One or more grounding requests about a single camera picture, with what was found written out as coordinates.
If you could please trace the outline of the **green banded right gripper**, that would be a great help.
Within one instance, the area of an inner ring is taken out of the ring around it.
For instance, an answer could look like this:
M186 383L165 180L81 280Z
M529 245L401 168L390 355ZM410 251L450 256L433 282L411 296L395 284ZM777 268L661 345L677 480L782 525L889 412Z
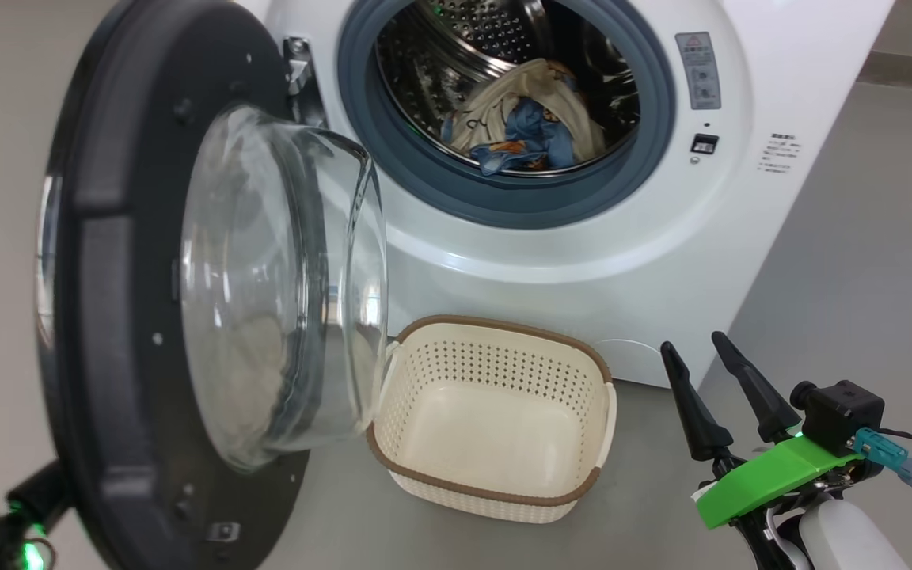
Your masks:
M694 495L700 520L709 530L737 530L758 569L811 569L806 549L781 533L776 516L849 487L852 469L862 457L852 452L837 458L807 437L792 437L789 430L801 422L795 408L724 332L713 332L712 342L749 401L760 440L778 444L749 461L732 454L730 432L707 410L675 346L663 342L663 368L690 457L712 463L712 480Z

